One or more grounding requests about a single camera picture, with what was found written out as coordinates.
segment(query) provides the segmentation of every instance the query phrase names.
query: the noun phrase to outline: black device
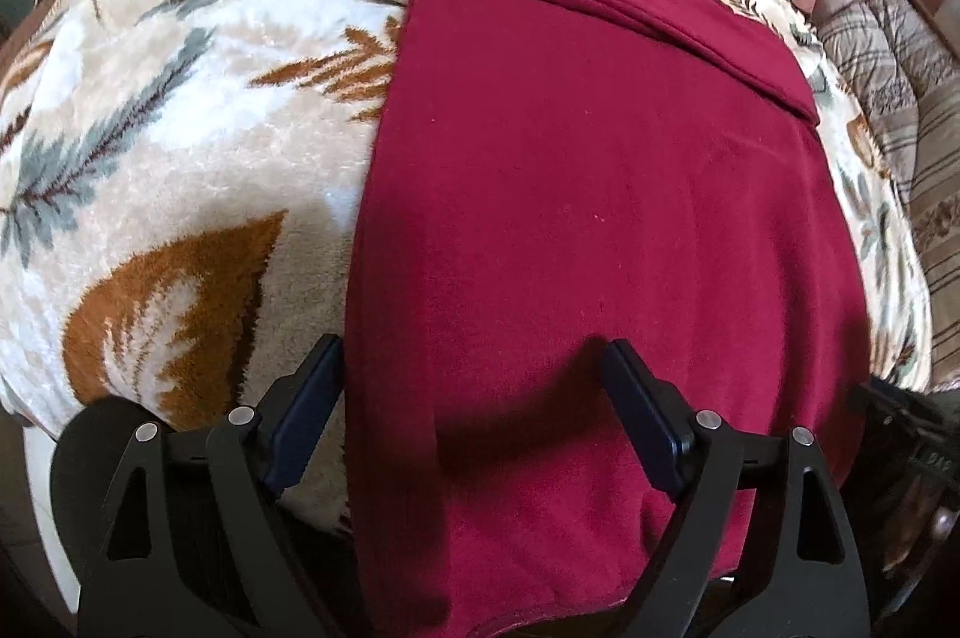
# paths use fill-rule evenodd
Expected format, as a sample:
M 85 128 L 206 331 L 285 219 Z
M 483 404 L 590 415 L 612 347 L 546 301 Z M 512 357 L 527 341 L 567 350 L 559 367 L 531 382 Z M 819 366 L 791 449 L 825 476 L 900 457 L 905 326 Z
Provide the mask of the black device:
M 208 430 L 136 431 L 104 502 L 108 529 L 80 592 L 80 638 L 339 638 L 274 502 L 299 483 L 342 371 L 342 342 L 327 335 L 256 408 L 234 408 Z M 601 375 L 651 485 L 677 504 L 611 638 L 869 636 L 853 533 L 809 430 L 751 435 L 713 411 L 695 413 L 627 341 L 606 347 Z M 726 603 L 704 614 L 739 489 L 755 490 L 743 558 Z M 215 585 L 184 574 L 189 550 L 170 521 L 184 491 L 220 539 L 212 548 L 229 574 Z

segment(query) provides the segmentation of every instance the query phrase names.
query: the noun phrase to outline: leaf print blanket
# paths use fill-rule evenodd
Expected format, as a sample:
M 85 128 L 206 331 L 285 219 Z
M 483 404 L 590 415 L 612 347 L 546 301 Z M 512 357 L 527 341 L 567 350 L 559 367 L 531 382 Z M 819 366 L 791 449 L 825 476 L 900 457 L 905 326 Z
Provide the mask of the leaf print blanket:
M 789 2 L 720 1 L 779 34 L 808 78 L 858 250 L 872 371 L 925 389 L 928 287 L 856 99 Z M 117 394 L 197 427 L 342 332 L 406 2 L 54 3 L 0 82 L 8 408 L 57 435 Z M 337 411 L 285 497 L 322 528 L 346 526 L 343 435 Z

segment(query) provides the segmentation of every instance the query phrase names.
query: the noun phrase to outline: red cloth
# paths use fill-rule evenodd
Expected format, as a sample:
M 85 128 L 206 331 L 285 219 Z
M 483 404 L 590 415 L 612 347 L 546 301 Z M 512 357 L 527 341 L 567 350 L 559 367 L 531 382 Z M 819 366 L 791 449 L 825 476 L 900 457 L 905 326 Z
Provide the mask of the red cloth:
M 867 317 L 815 124 L 790 52 L 717 0 L 411 0 L 347 295 L 385 635 L 626 596 L 672 507 L 600 387 L 608 338 L 738 428 L 812 427 L 846 472 Z

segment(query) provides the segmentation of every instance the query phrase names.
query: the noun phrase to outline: silver screw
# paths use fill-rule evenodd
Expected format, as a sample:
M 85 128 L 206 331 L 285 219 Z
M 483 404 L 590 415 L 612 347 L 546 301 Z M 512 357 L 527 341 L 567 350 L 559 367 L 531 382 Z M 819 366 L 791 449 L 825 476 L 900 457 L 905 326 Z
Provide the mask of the silver screw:
M 250 424 L 253 421 L 253 408 L 250 406 L 234 408 L 227 416 L 227 421 L 234 427 L 243 427 L 245 424 Z
M 723 424 L 723 419 L 716 411 L 700 411 L 697 413 L 697 424 L 706 427 L 707 430 L 718 430 Z
M 146 443 L 148 440 L 153 440 L 157 437 L 157 432 L 160 432 L 160 429 L 152 421 L 148 421 L 146 424 L 141 424 L 136 428 L 134 435 L 136 439 L 141 443 Z
M 800 443 L 800 446 L 812 446 L 813 432 L 810 432 L 806 427 L 794 427 L 793 440 Z
M 938 508 L 933 514 L 933 521 L 930 522 L 930 537 L 940 543 L 944 542 L 947 540 L 947 538 L 949 538 L 950 533 L 953 531 L 953 527 L 956 525 L 956 523 L 956 511 L 947 510 L 946 508 Z

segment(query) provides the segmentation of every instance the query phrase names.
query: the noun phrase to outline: maroon fabric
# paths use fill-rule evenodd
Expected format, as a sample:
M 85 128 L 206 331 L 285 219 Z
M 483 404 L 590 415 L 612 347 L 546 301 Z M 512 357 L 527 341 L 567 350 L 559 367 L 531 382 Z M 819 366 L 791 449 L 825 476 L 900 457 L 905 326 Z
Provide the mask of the maroon fabric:
M 741 429 L 812 427 L 846 472 L 867 318 L 815 124 L 790 52 L 716 0 L 411 0 L 347 295 L 385 635 L 626 596 L 671 505 L 600 387 L 608 338 Z

